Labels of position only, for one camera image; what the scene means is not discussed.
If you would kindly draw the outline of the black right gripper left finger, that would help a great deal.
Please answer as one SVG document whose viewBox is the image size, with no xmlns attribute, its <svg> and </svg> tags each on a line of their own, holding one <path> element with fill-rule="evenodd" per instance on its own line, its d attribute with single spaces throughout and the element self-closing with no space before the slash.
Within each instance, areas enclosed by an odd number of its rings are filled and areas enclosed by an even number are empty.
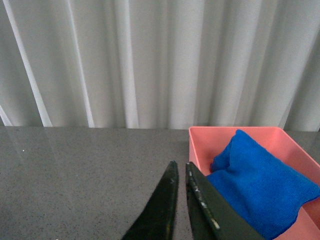
<svg viewBox="0 0 320 240">
<path fill-rule="evenodd" d="M 178 190 L 178 164 L 170 161 L 143 211 L 122 238 L 171 240 L 175 228 Z"/>
</svg>

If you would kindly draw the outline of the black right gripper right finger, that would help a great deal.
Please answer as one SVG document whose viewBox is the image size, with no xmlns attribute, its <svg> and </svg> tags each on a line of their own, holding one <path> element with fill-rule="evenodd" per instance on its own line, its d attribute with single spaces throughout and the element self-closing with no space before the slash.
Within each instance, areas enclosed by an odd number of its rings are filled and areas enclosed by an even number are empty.
<svg viewBox="0 0 320 240">
<path fill-rule="evenodd" d="M 263 240 L 193 162 L 185 166 L 188 214 L 195 240 Z"/>
</svg>

